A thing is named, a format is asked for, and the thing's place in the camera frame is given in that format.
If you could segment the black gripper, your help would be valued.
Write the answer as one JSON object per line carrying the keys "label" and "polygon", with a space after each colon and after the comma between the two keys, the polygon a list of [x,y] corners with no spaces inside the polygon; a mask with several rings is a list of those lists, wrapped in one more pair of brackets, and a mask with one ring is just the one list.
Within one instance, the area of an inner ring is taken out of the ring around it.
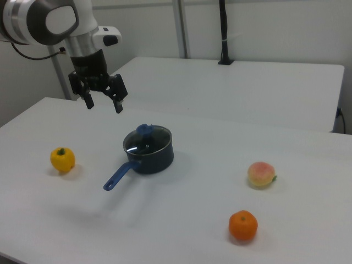
{"label": "black gripper", "polygon": [[120,74],[109,76],[103,50],[83,57],[71,57],[74,71],[68,75],[73,94],[79,95],[88,109],[94,106],[92,91],[104,91],[114,104],[116,113],[123,110],[123,100],[128,95]]}

